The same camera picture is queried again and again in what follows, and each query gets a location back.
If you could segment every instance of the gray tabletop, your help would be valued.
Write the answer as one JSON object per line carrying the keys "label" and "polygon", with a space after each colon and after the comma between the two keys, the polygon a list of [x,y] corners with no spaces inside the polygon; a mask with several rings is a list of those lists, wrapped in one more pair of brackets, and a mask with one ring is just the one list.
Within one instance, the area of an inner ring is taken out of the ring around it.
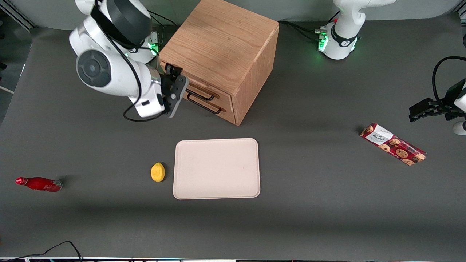
{"label": "gray tabletop", "polygon": [[[369,21],[343,61],[281,26],[274,70],[240,127],[188,101],[173,119],[128,122],[128,98],[79,80],[68,31],[32,33],[0,129],[2,256],[71,240],[84,256],[466,259],[466,138],[443,117],[408,119],[411,105],[433,96],[435,63],[466,55],[457,14]],[[442,65],[441,95],[465,68]],[[372,122],[426,160],[407,166],[364,141],[357,130]],[[177,142],[213,138],[258,141],[257,198],[173,197]],[[162,183],[150,178],[156,162],[167,167]],[[14,184],[18,176],[61,178],[66,187],[32,191]]]}

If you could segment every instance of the cookie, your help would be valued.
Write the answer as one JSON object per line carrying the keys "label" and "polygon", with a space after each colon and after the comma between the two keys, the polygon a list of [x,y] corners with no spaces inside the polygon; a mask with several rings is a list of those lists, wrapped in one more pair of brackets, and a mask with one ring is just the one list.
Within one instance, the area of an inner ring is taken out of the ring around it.
{"label": "cookie", "polygon": [[414,157],[418,158],[418,159],[419,159],[419,160],[418,160],[419,162],[425,159],[425,155],[423,155],[423,154],[417,154],[417,155],[415,155]]}
{"label": "cookie", "polygon": [[389,151],[390,151],[390,147],[389,147],[388,145],[385,145],[385,144],[379,145],[379,148],[382,149],[382,150],[385,151],[385,152],[389,152]]}
{"label": "cookie", "polygon": [[360,136],[362,137],[363,135],[367,134],[367,133],[371,133],[374,131],[374,128],[370,125],[368,127],[366,127],[363,132],[360,134]]}
{"label": "cookie", "polygon": [[405,158],[408,157],[408,153],[407,153],[405,150],[403,150],[403,149],[399,149],[399,148],[398,148],[398,149],[395,151],[395,153],[396,153],[399,157],[401,157],[401,158],[403,158],[403,159],[405,159]]}
{"label": "cookie", "polygon": [[407,165],[414,165],[414,162],[409,160],[409,159],[403,159],[402,161],[403,161],[403,163],[405,163]]}
{"label": "cookie", "polygon": [[400,140],[398,140],[398,139],[392,139],[392,140],[388,141],[388,143],[389,143],[390,145],[398,145],[398,144],[400,144],[401,142],[400,142]]}

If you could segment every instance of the green led light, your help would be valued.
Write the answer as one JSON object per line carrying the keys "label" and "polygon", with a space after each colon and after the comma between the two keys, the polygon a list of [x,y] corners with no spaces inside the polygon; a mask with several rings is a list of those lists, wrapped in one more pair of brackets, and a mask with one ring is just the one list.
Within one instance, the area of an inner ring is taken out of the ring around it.
{"label": "green led light", "polygon": [[147,43],[147,45],[149,46],[149,48],[151,49],[151,52],[153,55],[157,55],[158,53],[158,45],[157,44],[151,44],[151,43]]}
{"label": "green led light", "polygon": [[356,42],[357,42],[357,37],[356,37],[356,39],[354,40],[354,44],[353,44],[353,47],[351,47],[351,51],[354,50],[354,47],[356,46]]}
{"label": "green led light", "polygon": [[319,44],[319,50],[323,52],[328,42],[329,42],[329,37],[325,36],[324,39],[322,39],[321,43]]}

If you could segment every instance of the lemon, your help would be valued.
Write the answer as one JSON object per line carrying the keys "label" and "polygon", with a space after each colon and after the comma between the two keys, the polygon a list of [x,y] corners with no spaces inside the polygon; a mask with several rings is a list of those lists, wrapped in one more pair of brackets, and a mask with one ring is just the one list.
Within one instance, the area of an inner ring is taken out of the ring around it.
{"label": "lemon", "polygon": [[151,177],[152,180],[155,182],[162,182],[165,178],[165,168],[162,165],[162,163],[156,163],[152,168],[151,168]]}

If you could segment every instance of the white wall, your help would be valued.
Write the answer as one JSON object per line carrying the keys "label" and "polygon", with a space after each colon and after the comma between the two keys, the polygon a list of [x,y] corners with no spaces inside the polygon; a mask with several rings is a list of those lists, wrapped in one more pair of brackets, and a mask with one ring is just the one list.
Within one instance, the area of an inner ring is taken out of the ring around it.
{"label": "white wall", "polygon": [[[74,0],[10,0],[38,26],[74,29],[85,16]],[[331,0],[227,0],[274,20],[325,21],[336,11]],[[397,0],[366,9],[368,20],[431,18],[450,12],[461,0]],[[199,0],[141,0],[147,9],[182,23]]]}

